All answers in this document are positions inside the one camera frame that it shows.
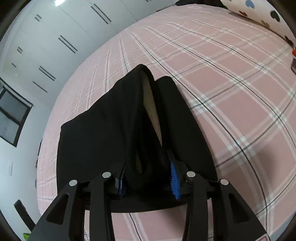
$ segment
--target wall switch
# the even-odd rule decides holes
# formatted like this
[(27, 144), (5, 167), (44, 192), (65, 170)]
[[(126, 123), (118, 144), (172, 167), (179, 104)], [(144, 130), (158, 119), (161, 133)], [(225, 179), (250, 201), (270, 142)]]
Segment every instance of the wall switch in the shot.
[(13, 167), (13, 162), (10, 162), (8, 164), (8, 175), (9, 176), (12, 176), (12, 167)]

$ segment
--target pink plaid bedsheet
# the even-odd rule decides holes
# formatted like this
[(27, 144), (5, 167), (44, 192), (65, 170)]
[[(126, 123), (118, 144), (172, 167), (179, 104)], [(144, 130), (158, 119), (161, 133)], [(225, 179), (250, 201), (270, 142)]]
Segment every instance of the pink plaid bedsheet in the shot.
[[(40, 213), (57, 195), (61, 125), (86, 111), (141, 63), (155, 79), (168, 75), (176, 82), (204, 132), (219, 177), (233, 184), (273, 234), (296, 211), (296, 75), (290, 69), (291, 50), (263, 26), (205, 5), (169, 7), (128, 27), (87, 58), (57, 98), (38, 162)], [(209, 207), (209, 239), (211, 213)], [(113, 213), (116, 240), (181, 240), (185, 215), (185, 206)]]

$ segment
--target silver screw head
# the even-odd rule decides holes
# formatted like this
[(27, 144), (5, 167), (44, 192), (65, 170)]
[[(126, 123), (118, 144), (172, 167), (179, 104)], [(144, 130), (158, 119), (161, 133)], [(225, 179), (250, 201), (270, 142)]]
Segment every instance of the silver screw head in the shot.
[(111, 177), (111, 173), (110, 173), (110, 172), (104, 172), (104, 173), (102, 174), (102, 177), (103, 177), (103, 178), (109, 178), (109, 177)]
[(71, 187), (75, 186), (76, 184), (77, 184), (77, 181), (76, 180), (72, 180), (72, 181), (69, 182), (69, 185)]
[(227, 179), (221, 179), (220, 183), (224, 186), (227, 186), (229, 184), (229, 181)]
[(195, 177), (196, 174), (195, 174), (195, 172), (189, 171), (189, 172), (186, 173), (186, 175), (188, 177)]

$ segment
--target green object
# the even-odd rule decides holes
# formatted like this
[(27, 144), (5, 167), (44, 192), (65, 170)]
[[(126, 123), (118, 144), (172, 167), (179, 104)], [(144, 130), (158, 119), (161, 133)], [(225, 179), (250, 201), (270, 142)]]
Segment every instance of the green object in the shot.
[(30, 234), (24, 233), (23, 235), (24, 235), (25, 240), (28, 241)]

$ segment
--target pillow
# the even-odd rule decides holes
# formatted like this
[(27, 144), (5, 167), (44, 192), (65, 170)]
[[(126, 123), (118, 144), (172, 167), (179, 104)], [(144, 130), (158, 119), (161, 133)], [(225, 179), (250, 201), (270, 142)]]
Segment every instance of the pillow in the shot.
[(231, 11), (264, 25), (296, 46), (296, 38), (282, 16), (267, 0), (221, 0)]

